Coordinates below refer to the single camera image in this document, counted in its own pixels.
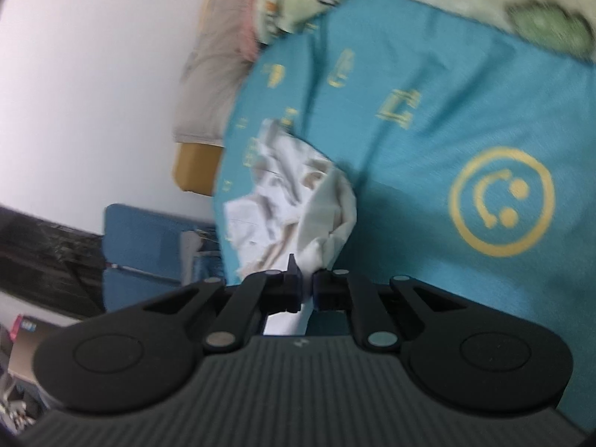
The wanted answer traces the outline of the yellow bed headboard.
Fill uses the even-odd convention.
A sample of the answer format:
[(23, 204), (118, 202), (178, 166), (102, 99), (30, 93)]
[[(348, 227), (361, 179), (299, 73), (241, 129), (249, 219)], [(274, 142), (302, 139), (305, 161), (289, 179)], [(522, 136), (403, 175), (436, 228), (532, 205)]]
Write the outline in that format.
[(181, 143), (173, 168), (175, 184), (184, 192), (213, 196), (223, 148), (203, 143)]

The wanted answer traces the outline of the dark barred window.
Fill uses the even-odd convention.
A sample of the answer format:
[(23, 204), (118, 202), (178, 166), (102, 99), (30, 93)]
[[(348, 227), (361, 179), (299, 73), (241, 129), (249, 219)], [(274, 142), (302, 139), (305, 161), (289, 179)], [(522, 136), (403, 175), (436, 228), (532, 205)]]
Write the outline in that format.
[(76, 319), (105, 312), (102, 237), (3, 207), (1, 291)]

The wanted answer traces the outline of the blue covered chair far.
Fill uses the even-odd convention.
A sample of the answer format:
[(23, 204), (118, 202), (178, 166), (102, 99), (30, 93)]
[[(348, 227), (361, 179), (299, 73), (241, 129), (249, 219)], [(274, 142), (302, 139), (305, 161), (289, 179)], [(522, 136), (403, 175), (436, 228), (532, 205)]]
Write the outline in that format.
[(105, 269), (102, 296), (107, 313), (180, 289), (179, 282), (127, 269)]

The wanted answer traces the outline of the pink fluffy blanket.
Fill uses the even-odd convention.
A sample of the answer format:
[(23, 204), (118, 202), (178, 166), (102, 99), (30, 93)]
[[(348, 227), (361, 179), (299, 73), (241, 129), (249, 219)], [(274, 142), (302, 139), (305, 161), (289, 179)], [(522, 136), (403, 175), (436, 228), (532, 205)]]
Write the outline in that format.
[(254, 26), (254, 12), (256, 11), (257, 0), (245, 0), (244, 9), (241, 13), (240, 24), (240, 54), (246, 60), (253, 63), (260, 53), (260, 42)]

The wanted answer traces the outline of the white t-shirt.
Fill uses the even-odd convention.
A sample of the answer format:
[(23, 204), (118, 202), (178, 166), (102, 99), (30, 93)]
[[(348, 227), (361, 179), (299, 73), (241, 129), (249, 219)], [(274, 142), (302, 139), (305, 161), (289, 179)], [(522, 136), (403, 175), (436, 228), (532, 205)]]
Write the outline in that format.
[(293, 256), (303, 277), (299, 312), (268, 317), (265, 333), (302, 335), (313, 311), (312, 276), (331, 269), (356, 225), (356, 197), (325, 155), (267, 119), (251, 165), (251, 192), (224, 203), (225, 232), (237, 275), (284, 270)]

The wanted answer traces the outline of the teal patterned bed sheet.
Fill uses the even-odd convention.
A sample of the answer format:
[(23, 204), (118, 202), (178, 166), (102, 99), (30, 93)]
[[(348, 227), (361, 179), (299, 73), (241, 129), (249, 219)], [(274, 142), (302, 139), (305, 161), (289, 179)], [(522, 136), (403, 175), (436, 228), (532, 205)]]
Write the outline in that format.
[(595, 68), (411, 0), (345, 0), (237, 95), (213, 204), (247, 194), (261, 123), (331, 159), (358, 221), (338, 265), (404, 273), (559, 334), (559, 405), (595, 426)]

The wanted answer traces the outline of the grey cloth on chair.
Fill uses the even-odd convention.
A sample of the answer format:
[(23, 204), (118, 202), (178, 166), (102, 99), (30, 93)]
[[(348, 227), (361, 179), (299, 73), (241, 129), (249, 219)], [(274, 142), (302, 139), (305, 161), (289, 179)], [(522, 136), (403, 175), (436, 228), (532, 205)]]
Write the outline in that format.
[(200, 229), (180, 234), (181, 284), (222, 278), (222, 260), (217, 240)]

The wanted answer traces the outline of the grey pillow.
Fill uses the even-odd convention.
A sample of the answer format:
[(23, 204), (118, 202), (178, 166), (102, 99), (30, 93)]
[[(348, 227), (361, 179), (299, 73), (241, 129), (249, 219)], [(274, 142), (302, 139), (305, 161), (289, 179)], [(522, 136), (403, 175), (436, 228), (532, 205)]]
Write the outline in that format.
[(195, 44), (184, 65), (173, 138), (220, 146), (237, 92), (251, 69), (240, 51), (248, 0), (203, 0)]

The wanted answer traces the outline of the blue covered chair near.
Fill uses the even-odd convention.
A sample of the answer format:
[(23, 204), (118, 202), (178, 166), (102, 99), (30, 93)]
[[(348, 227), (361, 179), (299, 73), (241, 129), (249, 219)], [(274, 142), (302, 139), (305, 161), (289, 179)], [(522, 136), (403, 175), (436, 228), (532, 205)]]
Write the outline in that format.
[(217, 240), (212, 224), (112, 204), (104, 213), (103, 255), (121, 269), (175, 280), (182, 285), (180, 234), (194, 229), (206, 231)]

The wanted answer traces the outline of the blue covered chair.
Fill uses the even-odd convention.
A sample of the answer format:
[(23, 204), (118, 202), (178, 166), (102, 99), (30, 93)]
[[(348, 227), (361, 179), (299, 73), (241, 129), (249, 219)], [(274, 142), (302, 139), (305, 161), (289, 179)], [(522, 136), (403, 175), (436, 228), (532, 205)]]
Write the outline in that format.
[(104, 213), (103, 255), (121, 269), (175, 280), (182, 285), (180, 234), (194, 229), (206, 231), (217, 240), (212, 224), (112, 204)]
[(179, 282), (127, 269), (105, 269), (102, 296), (107, 313), (180, 289)]

